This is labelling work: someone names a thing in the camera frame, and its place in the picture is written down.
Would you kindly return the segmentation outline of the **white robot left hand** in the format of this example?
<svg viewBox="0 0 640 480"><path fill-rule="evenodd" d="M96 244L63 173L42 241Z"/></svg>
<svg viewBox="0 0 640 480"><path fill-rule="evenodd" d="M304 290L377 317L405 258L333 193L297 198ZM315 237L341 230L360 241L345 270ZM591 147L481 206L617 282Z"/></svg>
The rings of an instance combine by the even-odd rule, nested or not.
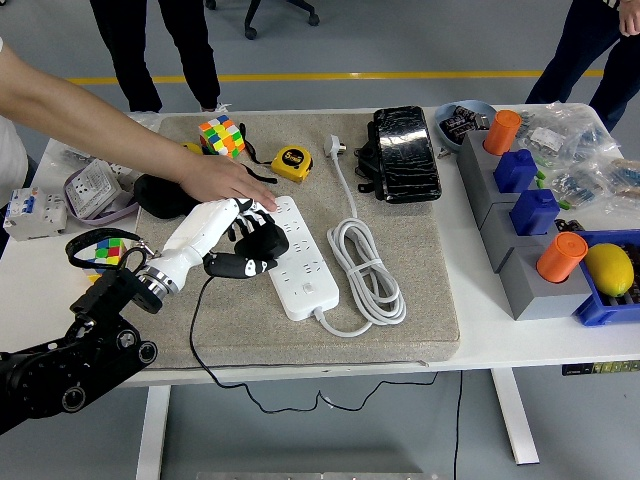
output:
<svg viewBox="0 0 640 480"><path fill-rule="evenodd" d="M165 243L160 255L149 260L138 277L159 299L177 294L186 282L189 270L219 242L238 218L257 219L266 208L252 199L231 198L201 203L186 216Z"/></svg>

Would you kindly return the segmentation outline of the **person's hand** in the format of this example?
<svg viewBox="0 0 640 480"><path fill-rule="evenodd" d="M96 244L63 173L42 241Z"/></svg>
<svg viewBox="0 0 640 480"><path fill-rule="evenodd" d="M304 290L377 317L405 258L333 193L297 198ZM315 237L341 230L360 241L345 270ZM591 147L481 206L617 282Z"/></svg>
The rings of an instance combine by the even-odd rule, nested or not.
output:
<svg viewBox="0 0 640 480"><path fill-rule="evenodd" d="M640 0L622 0L619 4L619 30L625 37L640 31Z"/></svg>
<svg viewBox="0 0 640 480"><path fill-rule="evenodd" d="M228 158L197 157L178 183L187 194L201 202L246 198L257 201L270 212L276 209L274 194L243 165Z"/></svg>

